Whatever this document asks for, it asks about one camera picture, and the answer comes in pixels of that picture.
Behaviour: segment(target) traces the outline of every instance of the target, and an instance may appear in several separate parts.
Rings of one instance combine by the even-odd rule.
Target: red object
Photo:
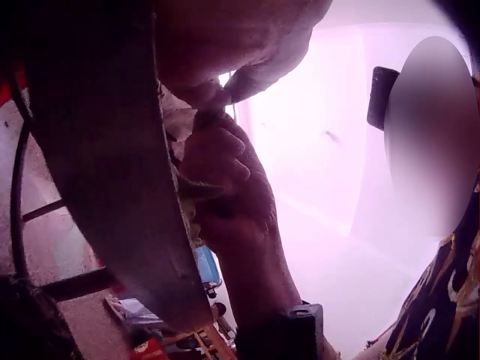
[[[151,338],[132,351],[130,360],[168,360],[168,356],[159,342]]]
[[[21,90],[25,89],[26,87],[26,80],[25,80],[25,71],[23,68],[20,68],[16,72],[18,86]],[[8,86],[7,80],[0,76],[0,107],[9,101],[12,98],[10,94],[10,87]]]

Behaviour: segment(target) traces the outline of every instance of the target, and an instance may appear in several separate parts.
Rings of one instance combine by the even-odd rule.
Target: red box
[[[168,360],[168,356],[158,341],[151,338],[132,351],[130,360]]]

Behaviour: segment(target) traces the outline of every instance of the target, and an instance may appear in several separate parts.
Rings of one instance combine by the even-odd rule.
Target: skin
[[[155,1],[158,77],[194,108],[244,100],[300,63],[331,2]],[[222,88],[218,76],[235,70]]]
[[[211,142],[212,136],[218,141]],[[206,204],[198,204],[195,221],[218,257],[238,326],[301,305],[283,253],[272,189],[245,132],[228,115],[216,126],[194,132],[186,141],[180,173],[227,189],[233,216],[218,217]],[[378,356],[381,344],[367,356],[375,349]],[[323,359],[337,359],[326,339]]]

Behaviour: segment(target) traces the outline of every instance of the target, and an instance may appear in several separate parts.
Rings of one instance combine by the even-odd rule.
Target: black wrist strap
[[[317,360],[323,352],[321,305],[300,305],[262,324],[237,330],[240,360]]]

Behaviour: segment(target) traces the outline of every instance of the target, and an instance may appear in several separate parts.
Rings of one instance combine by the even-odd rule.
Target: white wall
[[[395,320],[437,248],[395,213],[383,133],[366,122],[373,68],[401,70],[433,35],[468,60],[445,26],[319,29],[292,73],[239,107],[274,189],[292,276],[306,301],[323,305],[325,336],[344,359]]]
[[[449,25],[448,19],[432,0],[333,0],[317,29],[400,22]]]

